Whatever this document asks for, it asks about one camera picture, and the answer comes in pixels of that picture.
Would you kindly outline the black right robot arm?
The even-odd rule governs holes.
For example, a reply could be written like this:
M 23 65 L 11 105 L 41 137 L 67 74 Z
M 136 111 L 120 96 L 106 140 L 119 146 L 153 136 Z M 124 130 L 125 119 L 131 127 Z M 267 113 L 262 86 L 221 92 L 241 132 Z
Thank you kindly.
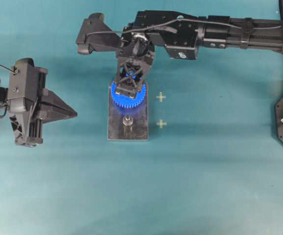
M 175 11 L 140 11 L 123 31 L 117 50 L 116 94 L 143 92 L 155 47 L 173 59 L 195 60 L 200 47 L 264 49 L 283 55 L 283 20 L 195 17 Z

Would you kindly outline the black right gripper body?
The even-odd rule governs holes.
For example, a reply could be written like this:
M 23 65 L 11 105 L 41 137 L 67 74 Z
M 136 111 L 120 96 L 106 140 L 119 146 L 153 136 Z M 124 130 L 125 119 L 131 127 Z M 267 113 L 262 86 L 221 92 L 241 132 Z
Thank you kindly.
M 155 56 L 154 45 L 145 33 L 131 32 L 122 34 L 116 51 L 118 64 L 128 62 L 132 64 L 152 64 Z

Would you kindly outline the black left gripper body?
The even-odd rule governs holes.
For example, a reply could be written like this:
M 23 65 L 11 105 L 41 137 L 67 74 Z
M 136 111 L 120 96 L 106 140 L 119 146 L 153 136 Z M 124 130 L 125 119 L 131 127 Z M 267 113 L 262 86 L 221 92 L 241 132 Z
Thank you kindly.
M 36 117 L 37 108 L 40 104 L 41 89 L 45 88 L 47 69 L 35 67 L 38 73 L 37 98 L 30 106 L 28 111 L 22 113 L 11 113 L 8 102 L 8 116 L 15 136 L 15 144 L 36 147 L 43 143 L 42 139 L 42 121 Z

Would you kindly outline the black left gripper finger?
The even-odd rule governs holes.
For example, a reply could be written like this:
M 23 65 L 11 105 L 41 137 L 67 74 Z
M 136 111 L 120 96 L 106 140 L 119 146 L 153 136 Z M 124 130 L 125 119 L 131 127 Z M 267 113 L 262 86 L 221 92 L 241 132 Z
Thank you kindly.
M 77 112 L 66 103 L 48 104 L 41 103 L 38 107 L 38 119 L 41 120 L 62 120 L 75 118 Z
M 53 108 L 58 108 L 60 111 L 76 113 L 76 111 L 67 103 L 65 103 L 59 96 L 46 88 L 41 89 L 40 102 Z

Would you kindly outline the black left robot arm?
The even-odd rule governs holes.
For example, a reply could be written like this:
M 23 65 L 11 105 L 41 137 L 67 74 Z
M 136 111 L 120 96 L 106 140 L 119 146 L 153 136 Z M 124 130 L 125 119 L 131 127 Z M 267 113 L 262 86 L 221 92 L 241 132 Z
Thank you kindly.
M 42 144 L 43 124 L 77 117 L 73 108 L 45 87 L 46 76 L 47 69 L 29 68 L 25 75 L 11 75 L 8 88 L 0 86 L 0 109 L 9 116 L 16 145 Z

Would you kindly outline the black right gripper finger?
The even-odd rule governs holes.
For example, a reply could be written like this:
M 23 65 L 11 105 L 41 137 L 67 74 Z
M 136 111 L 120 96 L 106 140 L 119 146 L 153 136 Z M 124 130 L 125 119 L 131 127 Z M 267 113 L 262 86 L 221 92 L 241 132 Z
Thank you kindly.
M 126 95 L 128 97 L 135 97 L 137 93 L 141 92 L 152 64 L 152 58 L 130 58 L 126 61 L 126 76 L 129 77 L 126 80 Z
M 133 82 L 133 76 L 129 77 L 135 73 L 133 66 L 133 60 L 129 57 L 118 57 L 118 71 L 114 79 L 114 84 L 116 85 L 116 94 L 134 94 L 135 93 L 135 82 Z

